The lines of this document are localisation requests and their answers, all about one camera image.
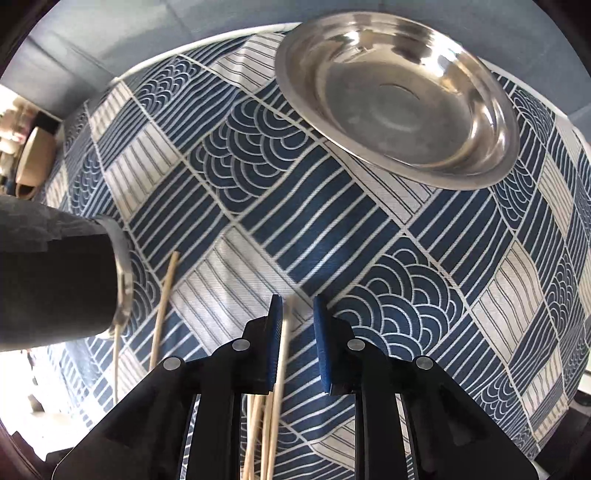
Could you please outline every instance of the metal screw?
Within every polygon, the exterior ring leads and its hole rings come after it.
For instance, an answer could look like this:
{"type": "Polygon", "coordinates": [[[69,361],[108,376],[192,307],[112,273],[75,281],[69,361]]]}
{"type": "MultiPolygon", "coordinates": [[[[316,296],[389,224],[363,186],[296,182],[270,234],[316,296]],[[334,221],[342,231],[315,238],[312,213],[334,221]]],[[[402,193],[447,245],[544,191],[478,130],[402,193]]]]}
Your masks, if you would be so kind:
{"type": "Polygon", "coordinates": [[[165,370],[176,370],[178,367],[181,366],[180,358],[176,358],[175,356],[167,358],[162,364],[162,366],[165,370]]]}
{"type": "Polygon", "coordinates": [[[419,358],[417,358],[416,361],[417,361],[417,367],[419,367],[423,370],[431,370],[431,368],[433,367],[433,360],[431,360],[427,356],[420,356],[419,358]]]}
{"type": "Polygon", "coordinates": [[[347,342],[347,346],[349,347],[349,350],[359,352],[365,348],[365,342],[363,340],[359,340],[358,338],[354,338],[347,342]]]}
{"type": "Polygon", "coordinates": [[[232,344],[232,348],[237,352],[243,352],[244,350],[248,350],[251,346],[251,343],[244,338],[239,338],[238,340],[234,340],[232,344]]]}

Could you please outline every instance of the wave pattern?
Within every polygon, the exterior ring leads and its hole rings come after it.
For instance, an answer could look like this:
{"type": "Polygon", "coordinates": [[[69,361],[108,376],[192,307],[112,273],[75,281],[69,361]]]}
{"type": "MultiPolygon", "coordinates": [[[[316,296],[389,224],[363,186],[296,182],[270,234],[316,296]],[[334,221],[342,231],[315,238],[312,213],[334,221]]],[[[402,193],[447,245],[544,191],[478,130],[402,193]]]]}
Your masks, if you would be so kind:
{"type": "Polygon", "coordinates": [[[82,167],[70,185],[72,213],[83,215],[96,186],[102,180],[99,157],[91,147],[82,160],[82,167]]]}
{"type": "Polygon", "coordinates": [[[534,179],[521,160],[517,160],[513,170],[492,188],[505,221],[511,229],[518,229],[535,190],[534,179]]]}
{"type": "Polygon", "coordinates": [[[75,113],[70,115],[64,122],[64,151],[68,152],[82,129],[88,124],[88,116],[86,115],[86,108],[82,105],[75,113]]]}
{"type": "Polygon", "coordinates": [[[135,91],[135,97],[150,115],[155,115],[199,71],[200,67],[192,61],[173,57],[135,91]]]}
{"type": "Polygon", "coordinates": [[[548,143],[554,126],[554,114],[530,92],[517,87],[511,96],[517,111],[534,127],[536,135],[548,143]]]}
{"type": "Polygon", "coordinates": [[[190,154],[232,212],[244,211],[301,158],[312,140],[255,99],[234,106],[190,154]]]}
{"type": "Polygon", "coordinates": [[[556,273],[546,294],[550,316],[561,338],[584,319],[583,306],[577,294],[577,280],[566,250],[556,266],[556,273]]]}
{"type": "Polygon", "coordinates": [[[430,352],[464,311],[460,294],[408,238],[398,240],[335,305],[390,356],[412,360],[430,352]]]}

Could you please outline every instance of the tablecloth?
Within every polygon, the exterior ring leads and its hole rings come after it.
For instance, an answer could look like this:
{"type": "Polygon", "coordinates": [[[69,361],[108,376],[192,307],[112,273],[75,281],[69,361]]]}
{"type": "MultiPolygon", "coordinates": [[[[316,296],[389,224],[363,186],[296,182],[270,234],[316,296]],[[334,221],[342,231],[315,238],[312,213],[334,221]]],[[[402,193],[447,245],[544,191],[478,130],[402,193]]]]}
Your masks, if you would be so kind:
{"type": "MultiPolygon", "coordinates": [[[[533,458],[589,354],[583,145],[531,89],[495,73],[518,119],[511,173],[469,192],[397,177],[353,158],[293,110],[274,77],[282,37],[263,32],[175,54],[66,121],[37,200],[109,215],[128,237],[134,308],[119,397],[147,372],[178,250],[161,357],[208,355],[264,315],[272,293],[284,298],[292,331],[275,478],[353,475],[353,398],[329,397],[320,385],[311,319],[319,293],[389,355],[433,357],[533,458]]],[[[64,408],[87,426],[112,408],[112,342],[82,339],[39,355],[62,380],[64,408]]]]}

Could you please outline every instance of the stainless steel plate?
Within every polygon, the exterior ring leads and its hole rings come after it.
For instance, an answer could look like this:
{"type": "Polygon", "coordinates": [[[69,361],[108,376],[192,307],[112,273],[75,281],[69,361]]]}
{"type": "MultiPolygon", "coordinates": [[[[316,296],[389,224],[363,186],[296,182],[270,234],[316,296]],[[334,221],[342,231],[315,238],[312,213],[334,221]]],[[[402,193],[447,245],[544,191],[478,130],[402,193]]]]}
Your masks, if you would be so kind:
{"type": "Polygon", "coordinates": [[[396,15],[349,12],[301,24],[277,51],[281,91],[351,154],[446,189],[503,179],[519,136],[490,71],[451,38],[396,15]]]}

